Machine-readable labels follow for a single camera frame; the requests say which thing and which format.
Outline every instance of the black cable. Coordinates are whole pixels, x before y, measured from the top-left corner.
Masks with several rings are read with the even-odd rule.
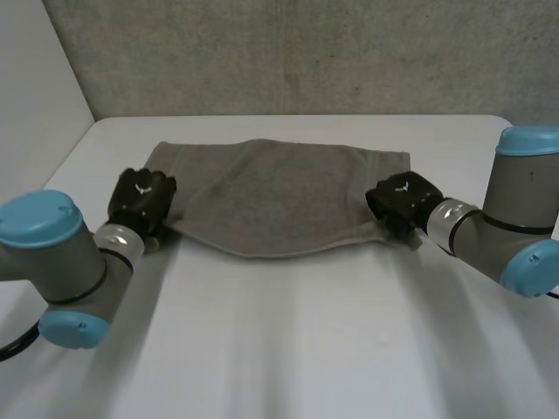
[[[22,334],[18,339],[11,342],[9,345],[0,348],[0,362],[6,361],[12,356],[23,352],[31,343],[38,337],[38,322],[35,323],[31,329]]]

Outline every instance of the gray cloth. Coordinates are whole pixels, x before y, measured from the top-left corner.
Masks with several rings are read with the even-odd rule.
[[[162,142],[146,168],[176,178],[171,229],[235,255],[283,258],[387,240],[365,192],[409,170],[410,155],[272,140]]]

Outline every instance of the light blue joint cap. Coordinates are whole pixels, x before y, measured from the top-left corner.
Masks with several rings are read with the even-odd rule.
[[[554,155],[559,153],[559,126],[510,127],[499,140],[498,155]]]
[[[500,284],[524,297],[539,297],[559,284],[559,242],[541,240],[512,258],[500,275]]]
[[[18,249],[43,249],[65,242],[83,224],[70,196],[39,190],[0,207],[0,243]]]
[[[41,317],[38,330],[49,342],[70,349],[97,347],[111,325],[91,314],[70,310],[47,311]]]

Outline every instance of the gray wall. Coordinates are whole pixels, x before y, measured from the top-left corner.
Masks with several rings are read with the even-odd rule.
[[[97,119],[559,122],[559,0],[45,0]]]

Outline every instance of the table surface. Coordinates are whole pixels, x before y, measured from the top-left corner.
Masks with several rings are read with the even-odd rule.
[[[95,124],[47,187],[91,230],[120,172],[159,141],[271,138],[405,150],[447,195],[481,205],[491,116],[117,118]],[[0,345],[45,303],[2,284]],[[39,340],[0,364],[0,417],[521,418],[559,416],[559,301],[501,289],[425,240],[245,260],[186,238],[147,255],[92,351]]]

